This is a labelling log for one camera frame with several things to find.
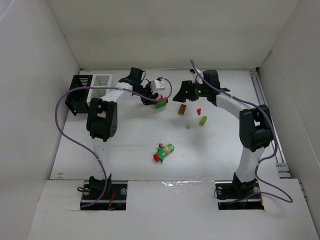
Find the brown lego brick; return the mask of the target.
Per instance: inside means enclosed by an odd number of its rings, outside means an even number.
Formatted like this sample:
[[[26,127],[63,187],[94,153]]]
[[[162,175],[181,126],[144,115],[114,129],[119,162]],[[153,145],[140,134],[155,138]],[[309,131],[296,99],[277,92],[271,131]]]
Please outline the brown lego brick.
[[[187,105],[181,104],[178,110],[178,114],[183,116],[185,114],[186,109],[187,109]]]

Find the green lego brick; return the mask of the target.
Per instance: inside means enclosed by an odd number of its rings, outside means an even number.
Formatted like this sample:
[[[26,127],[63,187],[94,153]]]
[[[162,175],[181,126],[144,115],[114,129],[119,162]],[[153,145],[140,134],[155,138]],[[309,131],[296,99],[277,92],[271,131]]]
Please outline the green lego brick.
[[[155,104],[155,109],[163,108],[163,107],[165,107],[166,105],[167,105],[167,101],[166,101],[166,100],[157,102],[157,103]]]

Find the lime curved lego brick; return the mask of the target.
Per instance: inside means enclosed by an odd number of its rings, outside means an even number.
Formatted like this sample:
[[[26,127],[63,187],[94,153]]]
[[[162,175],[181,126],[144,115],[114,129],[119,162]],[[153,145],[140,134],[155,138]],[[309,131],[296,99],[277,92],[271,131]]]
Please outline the lime curved lego brick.
[[[207,118],[208,118],[207,116],[203,116],[199,122],[199,125],[204,126],[207,121]]]

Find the green red lego cluster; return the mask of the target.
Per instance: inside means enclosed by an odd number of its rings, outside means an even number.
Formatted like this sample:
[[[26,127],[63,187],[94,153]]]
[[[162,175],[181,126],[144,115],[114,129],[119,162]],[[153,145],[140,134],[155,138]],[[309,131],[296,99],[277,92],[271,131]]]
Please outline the green red lego cluster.
[[[158,144],[157,152],[153,155],[153,159],[158,162],[163,162],[164,159],[173,151],[175,147],[169,143],[168,145],[163,145],[162,143]]]

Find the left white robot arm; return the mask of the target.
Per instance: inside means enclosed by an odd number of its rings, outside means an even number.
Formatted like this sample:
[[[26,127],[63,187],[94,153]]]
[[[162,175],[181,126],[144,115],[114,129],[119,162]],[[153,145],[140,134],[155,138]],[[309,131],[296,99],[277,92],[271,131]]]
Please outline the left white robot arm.
[[[152,90],[149,81],[142,85],[145,71],[136,67],[130,69],[129,75],[121,78],[116,87],[110,89],[102,97],[90,100],[86,129],[92,140],[93,155],[101,167],[102,177],[90,177],[90,189],[107,193],[111,188],[111,168],[108,148],[110,138],[114,137],[118,129],[119,107],[133,95],[140,97],[145,106],[156,105],[160,102],[159,94]]]

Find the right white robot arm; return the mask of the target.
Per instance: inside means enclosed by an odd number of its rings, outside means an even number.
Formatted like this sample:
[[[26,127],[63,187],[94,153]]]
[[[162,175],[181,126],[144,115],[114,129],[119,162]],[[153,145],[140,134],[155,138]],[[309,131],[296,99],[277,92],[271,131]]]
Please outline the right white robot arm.
[[[235,97],[227,88],[222,88],[218,72],[214,69],[201,72],[191,68],[193,80],[184,80],[173,101],[184,103],[206,98],[239,121],[239,139],[243,146],[240,163],[233,174],[232,182],[216,184],[219,200],[241,199],[257,188],[256,169],[265,149],[273,138],[271,116],[266,105],[254,106]]]

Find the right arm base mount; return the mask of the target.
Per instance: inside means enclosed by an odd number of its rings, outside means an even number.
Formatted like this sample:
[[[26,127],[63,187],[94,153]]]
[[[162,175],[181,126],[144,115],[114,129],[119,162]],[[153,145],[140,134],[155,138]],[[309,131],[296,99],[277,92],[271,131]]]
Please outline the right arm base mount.
[[[256,178],[241,182],[236,174],[232,181],[216,181],[213,192],[219,210],[264,210]]]

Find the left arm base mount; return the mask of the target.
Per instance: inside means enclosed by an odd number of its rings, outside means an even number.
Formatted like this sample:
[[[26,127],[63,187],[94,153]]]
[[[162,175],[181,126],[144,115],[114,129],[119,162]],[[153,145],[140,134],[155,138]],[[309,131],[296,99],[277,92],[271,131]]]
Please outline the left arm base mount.
[[[77,191],[81,193],[80,210],[82,211],[125,211],[127,207],[128,181],[98,180],[91,176]]]

